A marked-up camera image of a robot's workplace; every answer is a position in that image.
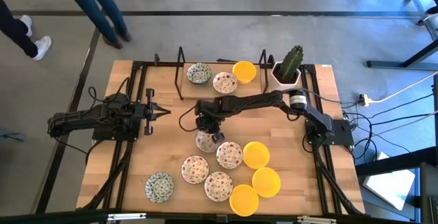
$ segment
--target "white sneaker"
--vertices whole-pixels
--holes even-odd
[[[32,36],[32,19],[28,15],[22,15],[20,18],[21,22],[23,22],[27,26],[27,37]]]
[[[50,39],[50,36],[43,36],[40,40],[35,42],[35,45],[38,48],[38,55],[32,59],[35,61],[40,61],[52,45],[52,40]]]

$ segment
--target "plant pot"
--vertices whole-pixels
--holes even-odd
[[[296,69],[295,78],[294,78],[292,83],[290,83],[290,84],[281,83],[274,75],[275,70],[280,68],[281,63],[282,62],[275,62],[274,67],[272,68],[272,71],[268,76],[268,81],[269,81],[268,90],[269,90],[269,92],[271,92],[273,90],[287,90],[288,88],[294,88],[297,85],[298,81],[300,80],[301,72],[300,72],[300,70]]]

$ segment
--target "yellow bowl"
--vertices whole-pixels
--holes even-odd
[[[253,187],[262,197],[273,197],[280,191],[280,176],[274,169],[261,168],[253,175]]]
[[[249,142],[244,147],[244,162],[252,169],[260,169],[269,162],[268,148],[261,142]]]
[[[247,84],[251,82],[257,73],[254,64],[248,61],[240,61],[233,66],[233,74],[239,83]]]
[[[259,207],[259,196],[249,185],[242,184],[233,189],[230,196],[230,207],[240,216],[250,216]]]

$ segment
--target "person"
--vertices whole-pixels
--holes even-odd
[[[14,18],[4,0],[0,0],[0,31],[17,44],[29,57],[40,61],[49,50],[52,40],[50,36],[43,36],[33,43],[32,20],[28,15],[20,19]]]
[[[122,49],[123,45],[117,38],[119,35],[124,41],[132,40],[128,32],[125,21],[123,20],[120,10],[117,8],[114,0],[97,0],[102,8],[106,11],[114,24],[114,29],[110,26],[103,13],[99,10],[94,0],[75,0],[77,5],[87,14],[88,18],[96,25],[97,29],[103,35],[103,41],[117,49]]]

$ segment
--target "potted cactus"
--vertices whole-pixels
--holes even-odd
[[[302,62],[302,47],[295,46],[282,62],[275,62],[269,76],[269,90],[287,90],[293,88],[300,79],[301,72],[298,67]]]

